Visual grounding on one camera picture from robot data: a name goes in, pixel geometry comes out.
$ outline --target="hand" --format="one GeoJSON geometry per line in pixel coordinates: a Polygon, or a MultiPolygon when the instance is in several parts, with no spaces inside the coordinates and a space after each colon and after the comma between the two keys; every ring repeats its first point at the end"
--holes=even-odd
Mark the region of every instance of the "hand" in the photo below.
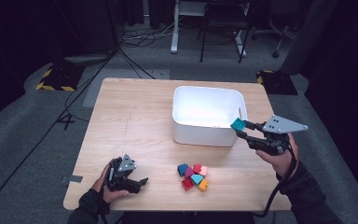
{"type": "MultiPolygon", "coordinates": [[[[291,133],[288,133],[288,135],[290,138],[290,145],[292,145],[292,149],[293,149],[293,152],[295,153],[296,160],[297,160],[296,168],[292,172],[292,175],[290,175],[290,177],[292,177],[297,170],[297,166],[298,166],[298,162],[299,162],[299,155],[298,155],[298,146],[295,142],[295,138],[293,137],[293,135],[291,133]]],[[[287,170],[289,169],[291,160],[292,160],[292,155],[290,154],[290,152],[287,149],[283,152],[283,154],[278,155],[278,156],[270,156],[268,153],[266,153],[262,150],[257,150],[255,152],[255,154],[257,154],[263,161],[266,161],[269,164],[271,164],[272,168],[275,170],[275,172],[281,177],[284,177],[284,175],[286,174],[287,170]]]]}
{"type": "MultiPolygon", "coordinates": [[[[100,192],[101,185],[103,184],[103,179],[106,175],[107,170],[109,169],[109,165],[106,165],[103,169],[103,172],[101,173],[100,178],[98,178],[95,183],[92,185],[92,188],[95,189],[97,192],[100,192]]],[[[110,191],[110,189],[107,186],[103,187],[103,200],[106,203],[111,203],[112,201],[125,197],[129,195],[130,193],[127,190],[115,190],[110,191]]]]}

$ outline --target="table leg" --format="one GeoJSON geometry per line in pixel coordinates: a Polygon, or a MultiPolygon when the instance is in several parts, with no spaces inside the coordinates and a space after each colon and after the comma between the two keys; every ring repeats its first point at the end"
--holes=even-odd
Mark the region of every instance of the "table leg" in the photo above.
{"type": "Polygon", "coordinates": [[[174,15],[174,26],[172,34],[171,53],[178,52],[178,39],[179,39],[179,1],[175,1],[175,15],[174,15]]]}
{"type": "MultiPolygon", "coordinates": [[[[240,33],[235,37],[235,43],[237,44],[239,54],[241,54],[241,50],[242,50],[241,35],[242,35],[242,31],[240,31],[240,33]]],[[[246,57],[246,49],[243,50],[242,58],[244,58],[244,57],[246,57]]]]}

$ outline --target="orange block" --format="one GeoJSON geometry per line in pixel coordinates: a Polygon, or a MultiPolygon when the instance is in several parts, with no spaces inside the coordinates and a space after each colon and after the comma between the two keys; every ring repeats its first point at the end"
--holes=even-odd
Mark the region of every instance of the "orange block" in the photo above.
{"type": "Polygon", "coordinates": [[[198,185],[198,189],[202,192],[205,192],[207,188],[208,188],[208,180],[202,179],[202,181],[198,185]]]}

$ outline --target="blue block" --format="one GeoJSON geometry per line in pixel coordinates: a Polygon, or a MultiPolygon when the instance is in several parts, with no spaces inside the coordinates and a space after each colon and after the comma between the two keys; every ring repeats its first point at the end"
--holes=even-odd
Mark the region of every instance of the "blue block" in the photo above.
{"type": "Polygon", "coordinates": [[[185,176],[185,172],[186,172],[186,169],[187,169],[188,165],[183,163],[181,165],[178,165],[178,173],[179,173],[179,176],[185,176]]]}

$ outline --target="yellow and black tape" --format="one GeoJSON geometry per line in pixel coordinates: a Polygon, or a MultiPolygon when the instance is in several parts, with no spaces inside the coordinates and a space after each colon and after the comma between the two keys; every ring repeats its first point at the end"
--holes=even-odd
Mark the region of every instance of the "yellow and black tape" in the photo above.
{"type": "Polygon", "coordinates": [[[261,76],[261,73],[274,73],[274,72],[270,70],[263,70],[263,71],[258,71],[255,74],[255,77],[257,78],[257,83],[263,85],[263,77],[261,76]]]}
{"type": "Polygon", "coordinates": [[[54,74],[52,73],[52,67],[50,67],[39,84],[36,86],[37,90],[46,90],[46,91],[76,91],[76,84],[68,85],[68,83],[60,84],[54,82],[54,74]]]}

